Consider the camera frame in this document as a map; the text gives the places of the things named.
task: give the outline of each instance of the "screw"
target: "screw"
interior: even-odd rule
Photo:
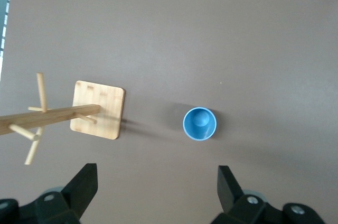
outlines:
[[[253,196],[248,197],[247,200],[250,204],[258,204],[258,199]]]
[[[296,214],[304,214],[305,211],[303,210],[303,208],[299,207],[299,206],[292,206],[291,207],[292,212],[296,213]]]
[[[8,202],[4,202],[0,204],[0,209],[4,209],[6,207],[8,207]]]
[[[52,199],[54,199],[54,195],[48,195],[48,196],[46,196],[46,197],[44,197],[44,201],[50,201],[50,200],[52,200]]]

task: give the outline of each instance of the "wooden base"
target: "wooden base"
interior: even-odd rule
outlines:
[[[85,81],[77,81],[73,106],[96,104],[100,113],[88,116],[97,121],[90,123],[80,118],[71,120],[73,131],[98,137],[117,139],[120,133],[125,91],[122,88],[105,86]]]

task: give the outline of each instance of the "blue cup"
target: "blue cup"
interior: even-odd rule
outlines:
[[[217,121],[211,110],[196,107],[187,112],[183,119],[186,135],[195,141],[204,141],[216,131]]]

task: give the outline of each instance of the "cup rim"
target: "cup rim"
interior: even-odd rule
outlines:
[[[214,127],[212,133],[211,133],[207,138],[194,138],[194,137],[192,137],[191,135],[189,135],[189,133],[188,133],[188,132],[186,131],[186,129],[185,129],[184,122],[185,122],[186,117],[189,115],[189,113],[191,113],[192,111],[194,111],[194,110],[196,110],[196,109],[202,109],[202,110],[207,111],[209,114],[211,114],[213,120],[215,121],[215,127]],[[193,140],[195,140],[195,141],[205,141],[205,140],[207,140],[208,138],[210,138],[210,137],[215,133],[216,128],[217,128],[217,120],[216,120],[216,117],[215,117],[214,113],[213,113],[210,109],[205,108],[205,107],[195,107],[195,108],[192,108],[191,110],[189,110],[189,111],[185,114],[185,116],[184,116],[184,118],[183,118],[183,129],[184,129],[185,134],[186,134],[189,138],[191,138],[191,139],[193,139]]]

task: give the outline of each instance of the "blue plastic cup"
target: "blue plastic cup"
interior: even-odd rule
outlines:
[[[183,119],[183,129],[186,135],[195,141],[204,141],[216,131],[217,121],[211,110],[196,107],[187,112]]]

